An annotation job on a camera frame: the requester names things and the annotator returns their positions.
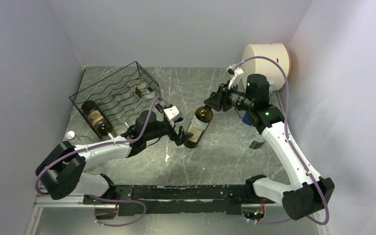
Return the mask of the green wine bottle black neck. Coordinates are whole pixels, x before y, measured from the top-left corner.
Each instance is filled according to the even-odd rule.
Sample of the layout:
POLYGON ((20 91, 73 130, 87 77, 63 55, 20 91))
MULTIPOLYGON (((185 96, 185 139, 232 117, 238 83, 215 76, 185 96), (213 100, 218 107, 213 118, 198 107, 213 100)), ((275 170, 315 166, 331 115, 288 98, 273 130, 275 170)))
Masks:
POLYGON ((192 133, 192 136, 184 142, 184 146, 190 149, 195 148, 199 144, 212 119, 213 112, 210 106, 204 105, 197 108, 187 129, 189 133, 192 133))

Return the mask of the clear bottle white cap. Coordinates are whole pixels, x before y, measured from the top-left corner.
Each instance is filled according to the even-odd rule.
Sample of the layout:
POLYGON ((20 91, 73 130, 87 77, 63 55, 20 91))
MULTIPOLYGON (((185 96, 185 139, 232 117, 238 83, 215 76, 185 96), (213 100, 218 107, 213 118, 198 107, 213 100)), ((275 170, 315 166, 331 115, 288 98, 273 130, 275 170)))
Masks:
POLYGON ((266 143, 266 140, 261 135, 250 135, 245 142, 246 149, 250 151, 258 151, 266 143))

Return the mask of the green wine bottle silver neck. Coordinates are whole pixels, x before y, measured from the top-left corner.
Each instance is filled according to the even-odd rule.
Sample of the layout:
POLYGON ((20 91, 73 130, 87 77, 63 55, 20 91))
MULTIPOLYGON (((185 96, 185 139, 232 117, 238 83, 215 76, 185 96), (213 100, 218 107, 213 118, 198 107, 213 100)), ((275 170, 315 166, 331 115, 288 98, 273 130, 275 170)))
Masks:
POLYGON ((92 100, 86 100, 81 109, 101 139, 114 139, 116 137, 113 125, 108 120, 100 107, 92 100))

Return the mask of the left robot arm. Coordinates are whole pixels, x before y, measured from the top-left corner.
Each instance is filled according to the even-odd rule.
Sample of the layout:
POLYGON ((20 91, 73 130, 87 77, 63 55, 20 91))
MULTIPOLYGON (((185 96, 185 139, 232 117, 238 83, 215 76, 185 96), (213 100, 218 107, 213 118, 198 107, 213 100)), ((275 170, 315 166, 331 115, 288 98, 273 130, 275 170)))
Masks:
POLYGON ((87 145, 73 145, 69 141, 58 144, 37 167, 35 174, 36 191, 49 195, 53 200, 71 194, 96 196, 108 204, 116 197, 116 186, 105 174, 88 174, 85 171, 93 166, 116 159, 133 157, 147 148, 148 141, 163 136, 181 145, 192 133, 175 124, 182 120, 173 108, 164 111, 163 121, 157 121, 153 111, 143 111, 127 132, 106 141, 87 145))

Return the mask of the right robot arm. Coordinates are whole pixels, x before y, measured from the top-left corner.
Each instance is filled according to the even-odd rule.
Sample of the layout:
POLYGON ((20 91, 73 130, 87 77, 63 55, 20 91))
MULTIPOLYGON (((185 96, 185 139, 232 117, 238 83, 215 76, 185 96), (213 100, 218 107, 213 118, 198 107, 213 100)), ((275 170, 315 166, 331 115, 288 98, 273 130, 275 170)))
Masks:
POLYGON ((264 175, 246 181, 245 198, 255 203, 261 198, 283 206, 290 219, 310 218, 311 214, 324 210, 329 213, 328 202, 335 188, 331 178, 323 178, 299 150, 287 126, 286 118, 278 107, 270 104, 269 82, 261 74, 247 78, 246 91, 229 83, 220 84, 204 104, 213 110, 227 111, 236 108, 245 111, 257 132, 273 148, 290 183, 282 184, 264 175))

